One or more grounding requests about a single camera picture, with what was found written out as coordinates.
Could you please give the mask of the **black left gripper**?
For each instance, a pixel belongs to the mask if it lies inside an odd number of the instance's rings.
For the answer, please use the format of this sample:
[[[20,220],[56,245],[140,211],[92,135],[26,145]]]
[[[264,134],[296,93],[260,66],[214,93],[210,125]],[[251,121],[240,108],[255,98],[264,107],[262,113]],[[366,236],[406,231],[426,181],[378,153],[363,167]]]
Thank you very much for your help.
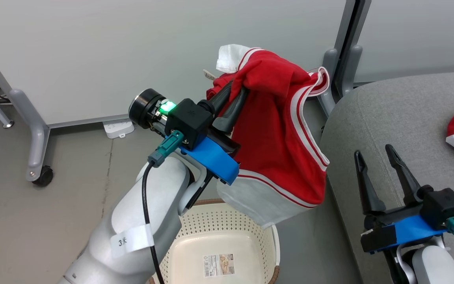
[[[216,118],[212,126],[221,133],[232,133],[238,117],[243,109],[249,90],[241,88],[239,94],[227,107],[222,116],[218,117],[225,104],[228,102],[232,82],[228,82],[219,92],[210,99],[202,99],[199,106],[204,108]],[[177,104],[170,101],[159,92],[148,88],[132,101],[128,109],[128,117],[134,123],[151,131],[173,131],[166,127],[169,122],[169,112]]]

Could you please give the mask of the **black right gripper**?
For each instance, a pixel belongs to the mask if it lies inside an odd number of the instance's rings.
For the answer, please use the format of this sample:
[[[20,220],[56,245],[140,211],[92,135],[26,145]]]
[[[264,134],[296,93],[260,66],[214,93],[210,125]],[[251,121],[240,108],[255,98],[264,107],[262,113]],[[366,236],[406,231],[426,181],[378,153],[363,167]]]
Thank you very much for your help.
[[[368,176],[368,167],[361,152],[354,153],[361,206],[365,215],[365,232],[361,235],[360,242],[363,251],[370,254],[401,244],[420,244],[427,239],[421,232],[417,232],[422,227],[415,221],[422,208],[422,205],[416,206],[423,202],[418,196],[421,185],[391,144],[386,144],[385,150],[391,167],[396,170],[406,205],[387,211]]]

